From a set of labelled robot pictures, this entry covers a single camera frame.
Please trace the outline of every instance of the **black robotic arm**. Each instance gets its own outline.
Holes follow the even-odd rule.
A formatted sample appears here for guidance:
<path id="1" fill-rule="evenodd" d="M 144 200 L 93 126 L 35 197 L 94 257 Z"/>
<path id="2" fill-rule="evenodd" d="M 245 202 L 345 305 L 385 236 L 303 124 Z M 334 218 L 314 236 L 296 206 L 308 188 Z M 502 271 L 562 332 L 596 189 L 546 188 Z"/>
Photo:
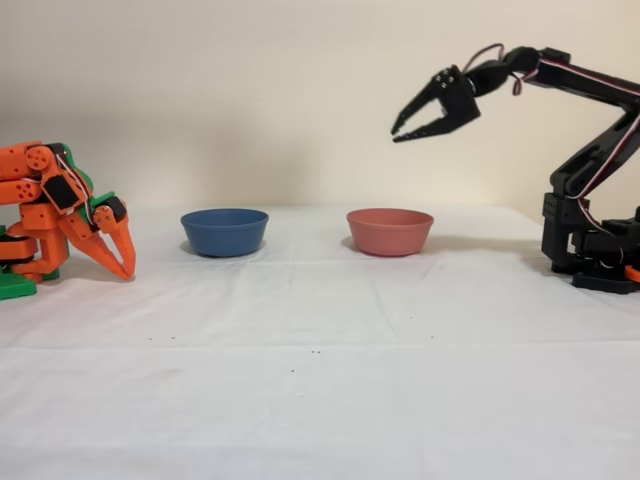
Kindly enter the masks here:
<path id="1" fill-rule="evenodd" d="M 476 67 L 483 53 L 498 48 L 497 60 Z M 476 98 L 493 92 L 513 77 L 514 95 L 523 83 L 554 88 L 620 107 L 622 117 L 551 175 L 553 191 L 544 199 L 542 251 L 552 270 L 573 274 L 573 284 L 615 293 L 640 289 L 640 208 L 634 218 L 600 224 L 589 212 L 586 196 L 618 170 L 640 148 L 640 85 L 571 64 L 569 54 L 550 48 L 520 47 L 504 54 L 501 44 L 472 57 L 460 70 L 438 72 L 400 112 L 392 128 L 396 143 L 451 133 L 480 116 Z M 431 101 L 444 116 L 398 135 L 405 123 Z M 575 247 L 569 252 L 569 241 Z"/>

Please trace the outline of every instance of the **pink bowl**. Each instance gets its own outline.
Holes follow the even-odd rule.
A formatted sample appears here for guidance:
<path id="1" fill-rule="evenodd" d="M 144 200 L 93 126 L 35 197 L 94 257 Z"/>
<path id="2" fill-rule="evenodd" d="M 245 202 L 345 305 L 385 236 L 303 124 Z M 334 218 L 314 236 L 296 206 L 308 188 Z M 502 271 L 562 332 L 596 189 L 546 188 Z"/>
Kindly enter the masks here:
<path id="1" fill-rule="evenodd" d="M 418 253 L 427 241 L 433 217 L 397 208 L 368 208 L 347 215 L 353 243 L 365 253 L 402 257 Z"/>

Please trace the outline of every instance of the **blue bowl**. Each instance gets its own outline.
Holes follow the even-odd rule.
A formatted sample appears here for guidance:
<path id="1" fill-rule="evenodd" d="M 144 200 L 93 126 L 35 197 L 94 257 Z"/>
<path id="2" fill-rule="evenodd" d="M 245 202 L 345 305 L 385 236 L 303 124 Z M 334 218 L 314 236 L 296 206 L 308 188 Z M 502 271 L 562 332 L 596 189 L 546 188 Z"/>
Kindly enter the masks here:
<path id="1" fill-rule="evenodd" d="M 191 248 L 207 257 L 238 257 L 255 252 L 268 221 L 266 213 L 242 208 L 201 210 L 180 219 Z"/>

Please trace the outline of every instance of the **robotic arm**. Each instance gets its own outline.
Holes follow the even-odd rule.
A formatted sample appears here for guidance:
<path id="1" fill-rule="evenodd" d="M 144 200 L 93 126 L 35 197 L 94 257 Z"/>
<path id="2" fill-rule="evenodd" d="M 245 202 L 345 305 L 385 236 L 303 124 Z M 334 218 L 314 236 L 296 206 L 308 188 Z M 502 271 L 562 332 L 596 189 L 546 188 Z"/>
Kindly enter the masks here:
<path id="1" fill-rule="evenodd" d="M 497 60 L 476 67 L 480 55 L 499 48 Z M 555 88 L 617 106 L 622 117 L 567 160 L 551 175 L 553 191 L 544 199 L 542 251 L 552 270 L 573 274 L 579 288 L 615 293 L 640 289 L 640 207 L 634 218 L 597 222 L 586 196 L 618 170 L 640 148 L 640 85 L 571 64 L 569 54 L 550 48 L 520 47 L 504 54 L 501 44 L 479 51 L 460 70 L 453 65 L 436 74 L 400 112 L 393 128 L 396 143 L 451 133 L 480 116 L 476 98 L 515 79 L 514 95 L 523 83 Z M 444 116 L 413 132 L 398 132 L 429 102 L 439 100 Z M 575 247 L 569 252 L 569 241 Z"/>
<path id="2" fill-rule="evenodd" d="M 57 278 L 69 257 L 67 242 L 118 277 L 133 276 L 125 204 L 113 192 L 94 197 L 91 180 L 66 145 L 0 148 L 0 205 L 12 204 L 19 206 L 20 221 L 0 226 L 0 300 L 33 294 L 35 284 Z M 111 237 L 121 261 L 101 235 Z"/>

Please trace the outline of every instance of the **white tablecloth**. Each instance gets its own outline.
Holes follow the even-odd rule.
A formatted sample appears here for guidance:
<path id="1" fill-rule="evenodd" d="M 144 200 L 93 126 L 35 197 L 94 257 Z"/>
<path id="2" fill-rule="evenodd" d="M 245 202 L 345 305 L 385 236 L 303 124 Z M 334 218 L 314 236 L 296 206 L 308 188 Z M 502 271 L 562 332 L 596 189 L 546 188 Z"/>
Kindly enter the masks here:
<path id="1" fill-rule="evenodd" d="M 0 478 L 637 480 L 640 294 L 573 288 L 504 209 L 421 255 L 269 208 L 241 259 L 137 211 L 138 273 L 72 258 L 0 303 Z"/>

